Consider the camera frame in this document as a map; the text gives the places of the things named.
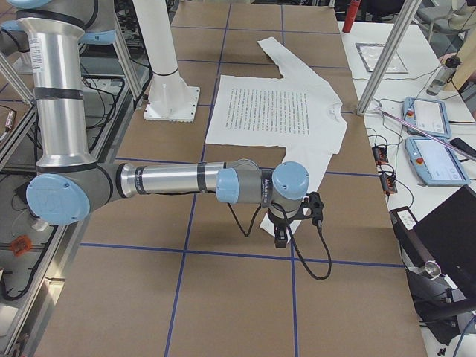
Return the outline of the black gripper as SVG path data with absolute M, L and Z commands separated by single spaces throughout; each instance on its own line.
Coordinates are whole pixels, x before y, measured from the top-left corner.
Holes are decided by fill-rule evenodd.
M 273 224 L 273 234 L 275 238 L 282 238 L 281 241 L 279 239 L 274 240 L 276 248 L 287 246 L 288 238 L 292 237 L 290 224 L 297 213 L 297 208 L 286 209 L 277 202 L 271 204 L 271 207 L 268 209 L 268 218 Z

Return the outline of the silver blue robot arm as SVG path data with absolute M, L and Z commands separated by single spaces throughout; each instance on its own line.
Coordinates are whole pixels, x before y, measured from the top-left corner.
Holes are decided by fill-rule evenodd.
M 309 175 L 296 162 L 265 170 L 253 161 L 135 166 L 117 164 L 112 140 L 103 146 L 87 134 L 82 43 L 112 45 L 126 83 L 136 79 L 112 1 L 14 1 L 16 23 L 28 40 L 33 72 L 37 137 L 42 156 L 26 190 L 29 208 L 52 225 L 70 225 L 118 199 L 136 195 L 213 194 L 228 206 L 266 209 L 274 244 L 293 240 L 291 224 L 306 218 Z

